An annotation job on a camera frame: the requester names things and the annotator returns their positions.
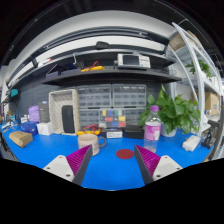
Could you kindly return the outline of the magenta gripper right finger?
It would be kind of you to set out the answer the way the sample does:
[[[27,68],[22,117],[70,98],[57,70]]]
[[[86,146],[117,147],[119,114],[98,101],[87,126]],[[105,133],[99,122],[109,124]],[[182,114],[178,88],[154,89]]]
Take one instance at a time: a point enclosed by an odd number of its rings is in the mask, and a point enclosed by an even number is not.
[[[138,145],[134,148],[134,155],[145,185],[182,169],[182,167],[168,155],[160,157]]]

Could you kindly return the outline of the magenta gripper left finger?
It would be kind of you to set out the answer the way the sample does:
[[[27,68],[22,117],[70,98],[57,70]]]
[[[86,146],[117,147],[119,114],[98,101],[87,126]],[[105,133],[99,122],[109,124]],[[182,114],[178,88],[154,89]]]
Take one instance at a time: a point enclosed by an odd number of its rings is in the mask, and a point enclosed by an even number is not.
[[[68,156],[58,155],[44,167],[44,170],[81,185],[91,157],[92,146],[88,145]]]

